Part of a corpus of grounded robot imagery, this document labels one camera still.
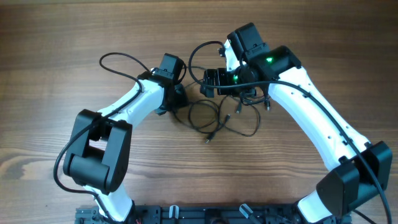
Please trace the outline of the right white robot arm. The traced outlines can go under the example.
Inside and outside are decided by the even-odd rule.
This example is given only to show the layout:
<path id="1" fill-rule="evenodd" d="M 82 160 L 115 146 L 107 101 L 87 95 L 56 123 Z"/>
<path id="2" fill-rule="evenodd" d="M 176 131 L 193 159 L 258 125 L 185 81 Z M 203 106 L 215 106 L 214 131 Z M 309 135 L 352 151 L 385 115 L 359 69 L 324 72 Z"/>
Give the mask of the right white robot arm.
<path id="1" fill-rule="evenodd" d="M 297 202 L 299 222 L 343 218 L 375 196 L 385 198 L 391 149 L 384 142 L 371 143 L 352 128 L 317 90 L 288 47 L 270 49 L 256 26 L 248 23 L 228 34 L 219 53 L 226 65 L 205 72 L 201 92 L 207 97 L 247 98 L 260 88 L 266 99 L 293 117 L 328 169 L 315 190 Z"/>

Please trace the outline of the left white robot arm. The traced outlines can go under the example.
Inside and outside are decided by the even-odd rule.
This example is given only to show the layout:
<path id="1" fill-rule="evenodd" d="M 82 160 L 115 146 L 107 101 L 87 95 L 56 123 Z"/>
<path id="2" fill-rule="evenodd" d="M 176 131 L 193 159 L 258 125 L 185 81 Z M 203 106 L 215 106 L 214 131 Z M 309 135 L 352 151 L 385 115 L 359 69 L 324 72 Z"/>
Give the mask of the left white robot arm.
<path id="1" fill-rule="evenodd" d="M 164 54 L 159 67 L 145 69 L 135 85 L 112 105 L 97 112 L 78 113 L 69 142 L 55 161 L 58 168 L 82 186 L 73 193 L 90 194 L 97 205 L 79 208 L 76 223 L 142 223 L 143 209 L 137 209 L 123 185 L 127 173 L 133 129 L 151 112 L 162 115 L 187 105 L 181 84 L 187 71 L 184 61 Z"/>

